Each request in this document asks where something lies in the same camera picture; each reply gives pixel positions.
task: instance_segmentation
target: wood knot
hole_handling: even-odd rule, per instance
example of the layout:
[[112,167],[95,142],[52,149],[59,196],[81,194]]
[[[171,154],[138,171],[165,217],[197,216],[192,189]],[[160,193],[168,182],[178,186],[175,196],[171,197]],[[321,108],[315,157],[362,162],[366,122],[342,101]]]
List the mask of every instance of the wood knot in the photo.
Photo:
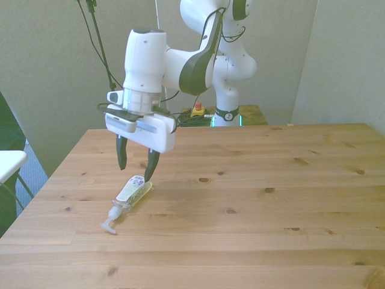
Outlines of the wood knot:
[[305,161],[304,159],[302,158],[294,158],[294,160],[300,164],[303,164],[304,166],[308,166],[309,163],[307,161]]
[[118,267],[110,267],[107,272],[107,276],[112,276],[118,272]]
[[200,178],[199,181],[200,182],[209,182],[210,179],[208,179],[208,178]]
[[354,149],[355,146],[353,146],[351,143],[348,143],[347,141],[343,141],[342,142],[345,146],[347,146],[348,148],[351,148],[351,149]]
[[237,212],[233,209],[227,209],[226,213],[227,214],[237,214]]
[[154,216],[158,218],[166,218],[167,214],[155,214]]

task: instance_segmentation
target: robotic arm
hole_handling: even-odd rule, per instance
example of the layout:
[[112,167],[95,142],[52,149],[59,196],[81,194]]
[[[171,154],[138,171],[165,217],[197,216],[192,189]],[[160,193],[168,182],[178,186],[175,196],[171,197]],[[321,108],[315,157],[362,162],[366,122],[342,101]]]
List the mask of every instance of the robotic arm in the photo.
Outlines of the robotic arm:
[[[251,77],[256,64],[242,43],[222,45],[220,40],[222,36],[239,35],[238,22],[247,17],[250,6],[251,0],[181,0],[180,12],[185,23],[203,32],[199,50],[194,52],[169,48],[166,34],[161,30],[142,27],[131,31],[123,90],[109,92],[107,99],[111,104],[103,109],[106,127],[117,134],[121,169],[126,166],[127,139],[149,148],[146,182],[156,168],[159,154],[174,148],[175,119],[154,109],[159,106],[162,86],[199,95],[211,86],[214,76],[214,87],[221,91],[217,92],[221,102],[226,104],[226,98],[232,99],[231,105],[220,105],[220,109],[238,107],[238,95],[229,95],[224,82]],[[218,47],[229,56],[218,57]]]

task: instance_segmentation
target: black cable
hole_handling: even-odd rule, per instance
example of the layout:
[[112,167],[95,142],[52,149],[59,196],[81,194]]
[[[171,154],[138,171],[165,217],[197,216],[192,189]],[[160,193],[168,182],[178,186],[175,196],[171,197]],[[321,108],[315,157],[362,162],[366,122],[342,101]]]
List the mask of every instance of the black cable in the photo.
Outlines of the black cable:
[[242,32],[239,33],[238,35],[235,35],[235,36],[224,36],[223,35],[223,31],[222,31],[222,38],[223,38],[223,40],[226,41],[227,43],[232,43],[234,41],[237,41],[245,33],[246,27],[243,26],[242,29],[243,29]]
[[178,90],[177,93],[175,93],[172,97],[167,98],[167,99],[163,99],[161,102],[165,102],[165,101],[169,101],[170,99],[173,99],[175,96],[178,95],[179,92],[180,92],[180,90]]
[[203,40],[203,37],[205,36],[205,30],[206,30],[206,26],[207,26],[207,23],[209,22],[209,19],[212,15],[214,15],[216,12],[219,12],[219,10],[222,10],[223,9],[223,12],[222,12],[222,15],[223,13],[227,10],[227,8],[224,8],[224,7],[221,7],[221,8],[218,8],[216,9],[215,11],[211,12],[209,14],[209,16],[206,18],[206,21],[205,21],[205,24],[203,26],[203,31],[202,31],[202,37],[200,39],[200,43],[202,43],[202,40]]
[[121,88],[123,88],[122,85],[121,85],[121,84],[114,78],[114,75],[112,75],[111,71],[109,71],[108,65],[103,61],[102,56],[100,56],[100,53],[99,53],[99,51],[97,50],[97,48],[96,48],[96,46],[95,46],[95,44],[94,44],[94,41],[93,41],[93,39],[92,39],[90,27],[89,27],[89,25],[88,25],[87,18],[86,18],[85,14],[84,14],[83,7],[82,7],[82,5],[80,4],[80,0],[77,0],[77,2],[78,2],[78,4],[79,4],[80,10],[82,11],[83,18],[84,18],[84,21],[85,21],[85,25],[87,26],[88,35],[90,36],[91,44],[92,44],[92,46],[94,47],[97,56],[99,56],[101,62],[103,63],[104,67],[106,68],[106,70],[107,70],[107,75],[111,75],[111,77],[113,78],[113,80],[114,80],[114,81],[115,81]]

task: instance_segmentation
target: cable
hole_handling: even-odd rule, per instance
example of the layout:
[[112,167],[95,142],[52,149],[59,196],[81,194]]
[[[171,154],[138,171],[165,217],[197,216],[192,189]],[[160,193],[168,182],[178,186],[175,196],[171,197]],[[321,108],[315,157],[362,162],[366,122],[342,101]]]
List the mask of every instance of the cable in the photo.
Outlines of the cable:
[[[245,33],[246,27],[245,27],[245,26],[242,26],[242,29],[243,29],[242,32],[239,33],[238,35],[235,35],[235,36],[224,36],[224,35],[223,35],[223,31],[222,31],[222,38],[223,38],[223,40],[226,41],[227,43],[232,43],[232,42],[234,42],[234,41],[237,41],[237,40],[238,40],[238,39]],[[233,39],[234,37],[236,37],[236,39],[234,39],[234,40],[232,40],[232,41],[226,40],[226,38]]]
[[2,186],[2,185],[11,194],[12,198],[16,200],[16,202],[19,204],[21,209],[24,210],[22,203],[20,203],[20,200],[16,196],[16,192],[15,192],[15,194],[13,194],[13,191],[6,184],[4,184],[3,182],[0,182],[0,186]]
[[169,101],[170,99],[173,99],[175,96],[178,95],[179,92],[180,92],[180,90],[178,90],[177,93],[175,93],[172,97],[167,98],[167,99],[163,99],[161,102],[165,102],[165,101]]
[[97,48],[96,48],[96,46],[95,46],[95,44],[94,44],[94,41],[93,41],[93,39],[92,39],[90,27],[88,26],[88,21],[87,21],[87,18],[85,17],[83,7],[82,7],[82,5],[80,4],[80,0],[77,0],[77,2],[78,2],[78,4],[79,4],[80,10],[82,11],[83,18],[84,18],[84,21],[85,21],[85,25],[87,26],[87,30],[88,30],[88,35],[90,36],[90,40],[91,40],[92,46],[94,47],[97,56],[99,56],[101,62],[103,63],[104,67],[106,68],[107,74],[111,75],[111,77],[113,78],[113,80],[114,80],[114,81],[115,81],[121,88],[123,88],[122,85],[121,85],[121,84],[114,78],[114,75],[112,75],[111,71],[109,71],[108,65],[103,61],[102,56],[100,55],[99,51],[97,50]]

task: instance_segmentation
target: wood grain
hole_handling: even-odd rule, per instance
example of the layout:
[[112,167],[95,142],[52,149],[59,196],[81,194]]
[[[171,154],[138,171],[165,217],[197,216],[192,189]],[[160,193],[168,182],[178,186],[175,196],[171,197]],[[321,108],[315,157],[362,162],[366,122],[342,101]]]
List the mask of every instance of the wood grain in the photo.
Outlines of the wood grain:
[[103,222],[147,149],[90,130],[0,239],[0,288],[384,289],[385,140],[365,124],[179,128],[153,189]]

